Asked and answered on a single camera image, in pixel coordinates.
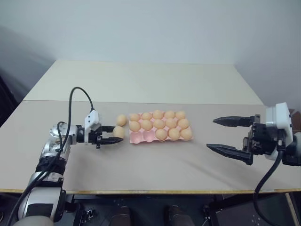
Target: wooden table edge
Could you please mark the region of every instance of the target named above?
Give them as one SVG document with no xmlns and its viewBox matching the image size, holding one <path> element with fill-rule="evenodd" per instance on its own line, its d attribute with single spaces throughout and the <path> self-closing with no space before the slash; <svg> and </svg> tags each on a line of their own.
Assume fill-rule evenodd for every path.
<svg viewBox="0 0 301 226">
<path fill-rule="evenodd" d="M 20 189 L 0 189 L 0 193 L 22 193 Z M 263 190 L 261 193 L 301 192 L 301 188 Z M 112 191 L 67 191 L 67 194 L 252 194 L 253 190 L 206 191 L 206 190 L 112 190 Z"/>
</svg>

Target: egg carton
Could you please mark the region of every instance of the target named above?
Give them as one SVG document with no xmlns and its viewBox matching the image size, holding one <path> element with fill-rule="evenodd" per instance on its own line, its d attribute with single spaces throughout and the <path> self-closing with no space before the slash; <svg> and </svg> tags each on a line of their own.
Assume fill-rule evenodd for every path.
<svg viewBox="0 0 301 226">
<path fill-rule="evenodd" d="M 141 123 L 142 123 L 142 121 L 143 121 L 143 119 L 141 119 L 142 114 L 143 114 L 143 113 L 138 113 L 138 115 L 140 116 L 140 120 L 138 121 L 138 122 L 140 123 L 140 125 L 141 125 Z M 166 119 L 167 119 L 167 118 L 163 117 L 161 120 L 163 120 L 164 123 L 165 123 Z M 155 120 L 156 120 L 156 119 L 154 119 L 153 117 L 150 119 L 151 123 L 154 123 Z M 172 139 L 168 136 L 168 131 L 169 131 L 170 128 L 169 128 L 168 126 L 165 126 L 163 129 L 167 132 L 167 137 L 166 137 L 165 140 L 159 140 L 159 139 L 156 137 L 156 134 L 155 134 L 155 133 L 156 133 L 156 131 L 158 130 L 158 128 L 156 128 L 156 127 L 154 127 L 154 126 L 151 128 L 151 130 L 148 130 L 148 131 L 145 130 L 145 129 L 143 129 L 142 127 L 138 130 L 138 132 L 134 132 L 134 131 L 129 130 L 130 143 L 132 143 L 132 144 L 138 144 L 138 143 L 141 143 L 141 142 L 148 142 L 148 143 L 150 143 L 150 142 L 153 142 L 153 141 L 161 141 L 161 142 L 163 142 L 163 141 L 166 141 L 166 140 L 172 140 Z M 182 130 L 182 128 L 179 127 L 179 126 L 177 126 L 176 129 L 177 129 L 179 132 Z M 179 139 L 177 139 L 177 140 L 188 141 L 188 140 L 185 140 L 185 139 L 184 139 L 183 137 L 181 137 L 181 136 L 180 136 Z"/>
</svg>

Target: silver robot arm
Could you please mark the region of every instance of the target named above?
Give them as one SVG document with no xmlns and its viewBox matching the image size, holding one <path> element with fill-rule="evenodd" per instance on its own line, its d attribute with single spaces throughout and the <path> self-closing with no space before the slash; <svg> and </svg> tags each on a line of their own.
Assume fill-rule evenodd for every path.
<svg viewBox="0 0 301 226">
<path fill-rule="evenodd" d="M 14 226 L 51 226 L 62 218 L 65 206 L 66 191 L 62 189 L 63 174 L 70 154 L 71 145 L 77 143 L 100 145 L 114 144 L 122 141 L 118 137 L 103 138 L 103 132 L 112 132 L 114 126 L 102 126 L 99 120 L 98 112 L 93 110 L 85 118 L 85 127 L 70 126 L 67 141 L 56 158 L 57 151 L 60 148 L 59 134 L 57 125 L 49 131 L 49 139 L 43 147 L 39 163 L 35 173 L 32 174 L 29 183 L 31 183 L 49 163 L 56 158 L 51 169 L 51 173 L 39 182 L 30 193 L 23 199 L 19 206 L 18 222 Z M 62 139 L 66 137 L 67 124 L 60 124 Z"/>
</svg>

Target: floor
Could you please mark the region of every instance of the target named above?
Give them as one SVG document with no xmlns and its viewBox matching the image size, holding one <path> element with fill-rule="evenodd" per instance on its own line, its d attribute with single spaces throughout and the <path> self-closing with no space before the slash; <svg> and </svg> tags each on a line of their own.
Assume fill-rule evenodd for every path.
<svg viewBox="0 0 301 226">
<path fill-rule="evenodd" d="M 85 210 L 94 209 L 96 216 L 85 226 L 108 226 L 116 208 L 128 206 L 131 209 L 134 226 L 164 226 L 164 208 L 178 205 L 193 220 L 195 226 L 209 226 L 203 212 L 204 206 L 214 200 L 222 200 L 231 195 L 76 195 L 75 202 L 84 205 Z M 4 211 L 5 225 L 16 198 L 0 195 L 0 211 Z M 260 200 L 260 208 L 269 219 L 282 226 L 293 226 L 292 215 L 284 194 Z M 268 226 L 258 217 L 251 202 L 216 212 L 220 226 Z M 64 213 L 55 226 L 73 225 L 75 213 Z"/>
</svg>

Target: egg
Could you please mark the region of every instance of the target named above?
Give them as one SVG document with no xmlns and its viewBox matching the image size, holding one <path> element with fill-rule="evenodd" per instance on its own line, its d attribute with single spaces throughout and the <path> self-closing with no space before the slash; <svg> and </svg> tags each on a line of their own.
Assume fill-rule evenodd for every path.
<svg viewBox="0 0 301 226">
<path fill-rule="evenodd" d="M 151 113 L 145 112 L 145 113 L 142 114 L 142 117 L 141 117 L 141 118 L 142 118 L 143 120 L 151 120 L 151 117 L 152 117 L 152 116 L 151 116 Z"/>
<path fill-rule="evenodd" d="M 156 127 L 157 129 L 163 129 L 165 127 L 165 122 L 161 119 L 156 119 L 154 121 L 154 127 Z"/>
<path fill-rule="evenodd" d="M 138 132 L 141 128 L 140 123 L 138 123 L 137 121 L 130 121 L 129 127 L 133 132 Z"/>
<path fill-rule="evenodd" d="M 164 129 L 158 129 L 156 131 L 156 138 L 159 140 L 165 140 L 167 137 L 167 132 Z"/>
<path fill-rule="evenodd" d="M 152 123 L 151 123 L 151 121 L 149 121 L 149 120 L 143 120 L 142 122 L 141 122 L 141 127 L 143 128 L 143 129 L 145 129 L 145 130 L 151 130 L 151 128 L 152 128 Z"/>
<path fill-rule="evenodd" d="M 177 139 L 179 139 L 179 137 L 180 137 L 180 132 L 179 132 L 177 129 L 173 128 L 173 129 L 170 129 L 170 130 L 168 131 L 168 136 L 169 136 L 172 140 L 177 140 Z"/>
<path fill-rule="evenodd" d="M 130 121 L 139 121 L 140 115 L 139 114 L 130 114 Z"/>
<path fill-rule="evenodd" d="M 124 138 L 124 129 L 121 126 L 116 126 L 113 129 L 113 137 Z"/>
<path fill-rule="evenodd" d="M 180 119 L 178 121 L 178 126 L 181 127 L 182 129 L 186 129 L 187 127 L 190 126 L 190 122 L 187 119 Z"/>
<path fill-rule="evenodd" d="M 155 110 L 152 114 L 152 117 L 154 119 L 162 119 L 163 118 L 163 112 L 161 112 L 160 110 Z"/>
<path fill-rule="evenodd" d="M 116 119 L 116 125 L 124 126 L 127 123 L 127 117 L 124 114 L 121 114 Z"/>
<path fill-rule="evenodd" d="M 192 138 L 192 131 L 190 129 L 182 129 L 180 135 L 184 140 L 190 140 Z"/>
<path fill-rule="evenodd" d="M 169 127 L 169 128 L 176 128 L 177 127 L 177 123 L 174 119 L 166 119 L 165 124 Z"/>
<path fill-rule="evenodd" d="M 167 111 L 164 114 L 165 118 L 174 118 L 174 112 L 173 111 Z"/>
<path fill-rule="evenodd" d="M 177 119 L 185 119 L 186 113 L 185 113 L 185 111 L 179 111 L 179 112 L 175 113 L 175 116 Z"/>
</svg>

